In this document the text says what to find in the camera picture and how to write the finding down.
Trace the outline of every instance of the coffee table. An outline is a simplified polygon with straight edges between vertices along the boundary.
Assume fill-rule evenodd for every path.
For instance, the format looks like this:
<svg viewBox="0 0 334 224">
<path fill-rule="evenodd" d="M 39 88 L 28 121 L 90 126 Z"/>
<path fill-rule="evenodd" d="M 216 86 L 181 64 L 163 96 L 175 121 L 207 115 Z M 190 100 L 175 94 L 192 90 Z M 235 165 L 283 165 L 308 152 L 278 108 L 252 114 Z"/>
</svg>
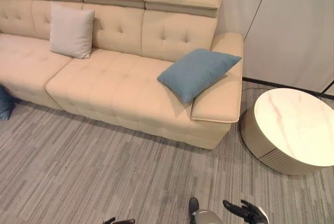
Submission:
<svg viewBox="0 0 334 224">
<path fill-rule="evenodd" d="M 334 166 L 334 110 L 308 93 L 263 93 L 242 118 L 241 135 L 256 158 L 281 173 Z"/>
</svg>

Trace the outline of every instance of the blue pillow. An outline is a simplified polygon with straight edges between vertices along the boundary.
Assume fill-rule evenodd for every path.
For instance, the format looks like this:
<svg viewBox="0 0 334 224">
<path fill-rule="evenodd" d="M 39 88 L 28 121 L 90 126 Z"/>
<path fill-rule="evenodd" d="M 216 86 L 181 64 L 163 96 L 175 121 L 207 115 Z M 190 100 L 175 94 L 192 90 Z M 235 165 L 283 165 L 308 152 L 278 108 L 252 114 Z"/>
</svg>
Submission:
<svg viewBox="0 0 334 224">
<path fill-rule="evenodd" d="M 163 71 L 158 81 L 174 91 L 183 103 L 189 103 L 240 59 L 231 54 L 196 49 Z"/>
<path fill-rule="evenodd" d="M 12 97 L 0 86 L 0 119 L 8 121 L 13 107 Z"/>
</svg>

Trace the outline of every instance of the cream leather sofa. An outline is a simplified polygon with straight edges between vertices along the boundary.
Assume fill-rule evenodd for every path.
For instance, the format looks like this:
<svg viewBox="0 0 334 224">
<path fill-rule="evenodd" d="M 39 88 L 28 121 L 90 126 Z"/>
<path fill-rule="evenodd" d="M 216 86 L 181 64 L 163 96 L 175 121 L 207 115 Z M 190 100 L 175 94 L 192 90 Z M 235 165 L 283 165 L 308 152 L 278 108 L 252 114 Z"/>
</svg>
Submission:
<svg viewBox="0 0 334 224">
<path fill-rule="evenodd" d="M 186 53 L 243 56 L 242 37 L 214 37 L 221 0 L 52 0 L 94 9 L 91 57 L 50 52 L 51 0 L 0 0 L 0 84 L 50 108 L 213 149 L 240 113 L 242 61 L 183 105 L 157 81 Z"/>
</svg>

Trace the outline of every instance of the floor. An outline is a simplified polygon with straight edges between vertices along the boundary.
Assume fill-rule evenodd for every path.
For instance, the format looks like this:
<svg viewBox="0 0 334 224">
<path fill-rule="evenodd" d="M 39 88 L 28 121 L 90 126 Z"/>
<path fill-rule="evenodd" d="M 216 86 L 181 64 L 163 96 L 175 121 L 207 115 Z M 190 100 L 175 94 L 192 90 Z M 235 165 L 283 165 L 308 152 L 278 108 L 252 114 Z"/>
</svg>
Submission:
<svg viewBox="0 0 334 224">
<path fill-rule="evenodd" d="M 243 82 L 242 112 L 266 89 Z M 191 196 L 223 224 L 244 223 L 223 199 L 261 206 L 271 224 L 333 224 L 334 167 L 271 170 L 245 147 L 238 124 L 210 151 L 24 101 L 0 121 L 0 223 L 186 224 Z"/>
</svg>

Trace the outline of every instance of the marble tabletop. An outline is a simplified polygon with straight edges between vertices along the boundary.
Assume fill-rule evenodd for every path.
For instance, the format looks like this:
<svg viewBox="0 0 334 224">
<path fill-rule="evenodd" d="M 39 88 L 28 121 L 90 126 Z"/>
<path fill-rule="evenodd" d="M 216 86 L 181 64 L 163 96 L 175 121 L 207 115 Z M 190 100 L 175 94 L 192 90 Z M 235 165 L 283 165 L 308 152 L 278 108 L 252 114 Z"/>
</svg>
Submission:
<svg viewBox="0 0 334 224">
<path fill-rule="evenodd" d="M 334 110 L 294 89 L 263 93 L 254 107 L 265 137 L 285 154 L 314 166 L 334 165 Z"/>
</svg>

